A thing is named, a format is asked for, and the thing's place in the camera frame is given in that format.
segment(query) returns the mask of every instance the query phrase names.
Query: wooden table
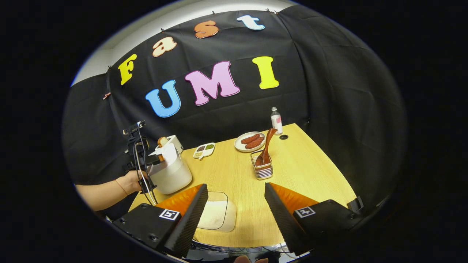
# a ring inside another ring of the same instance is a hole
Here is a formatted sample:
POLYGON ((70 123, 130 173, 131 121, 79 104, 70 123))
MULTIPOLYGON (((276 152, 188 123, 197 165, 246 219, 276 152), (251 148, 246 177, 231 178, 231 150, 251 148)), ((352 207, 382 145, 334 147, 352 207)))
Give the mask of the wooden table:
MULTIPOLYGON (((226 193, 237 206, 236 225, 231 232, 197 228, 195 240, 224 247, 261 247, 283 243, 283 236, 264 197, 267 182, 289 188, 318 202, 333 199, 345 207, 356 198, 338 168, 303 130, 296 124, 290 124, 283 127, 283 134, 289 138, 281 140, 275 135, 271 139, 268 152, 273 162, 273 177, 265 180, 256 179, 250 153, 239 152, 234 147, 235 139, 216 143, 213 154, 202 160, 193 158, 196 148, 182 152, 182 159, 189 166, 193 179, 180 191, 206 183, 208 191, 226 193)), ((157 188, 154 194, 158 202, 174 195, 163 195, 157 188)), ((141 203, 148 201, 144 195, 138 194, 130 210, 141 203)))

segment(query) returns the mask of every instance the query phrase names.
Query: wooden utensil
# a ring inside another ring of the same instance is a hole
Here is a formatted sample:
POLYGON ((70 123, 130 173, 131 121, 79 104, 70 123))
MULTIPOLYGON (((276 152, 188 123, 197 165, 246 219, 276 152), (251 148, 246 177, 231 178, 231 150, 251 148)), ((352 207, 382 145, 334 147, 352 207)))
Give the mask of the wooden utensil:
POLYGON ((268 144, 270 144, 270 140, 275 135, 275 132, 277 129, 270 128, 268 130, 268 133, 266 135, 266 142, 265 142, 265 148, 263 151, 260 153, 260 155, 257 157, 257 160, 255 161, 256 166, 263 165, 265 163, 271 162, 270 156, 268 155, 268 144))

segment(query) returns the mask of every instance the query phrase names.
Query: utensil holder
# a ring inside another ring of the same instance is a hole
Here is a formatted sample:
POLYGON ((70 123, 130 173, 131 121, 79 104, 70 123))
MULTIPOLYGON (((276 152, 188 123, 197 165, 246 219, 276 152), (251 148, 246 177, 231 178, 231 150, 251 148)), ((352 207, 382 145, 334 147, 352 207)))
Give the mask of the utensil holder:
POLYGON ((270 162, 269 163, 264 163, 263 165, 255 165, 255 161, 257 160, 258 156, 263 150, 258 150, 254 151, 250 154, 250 158, 252 159, 252 166, 254 167, 254 172, 255 176, 258 180, 263 180, 266 178, 270 178, 273 176, 273 164, 271 160, 270 154, 268 156, 270 157, 270 162))

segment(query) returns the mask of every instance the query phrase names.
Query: plastic bottle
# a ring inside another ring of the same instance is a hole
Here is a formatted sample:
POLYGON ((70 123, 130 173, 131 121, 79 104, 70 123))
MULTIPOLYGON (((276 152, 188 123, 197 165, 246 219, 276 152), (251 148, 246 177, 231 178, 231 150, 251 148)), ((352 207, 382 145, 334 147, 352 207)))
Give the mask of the plastic bottle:
POLYGON ((283 133, 283 124, 281 123, 281 115, 276 111, 276 107, 272 107, 271 110, 271 125, 274 129, 277 129, 275 135, 283 133))

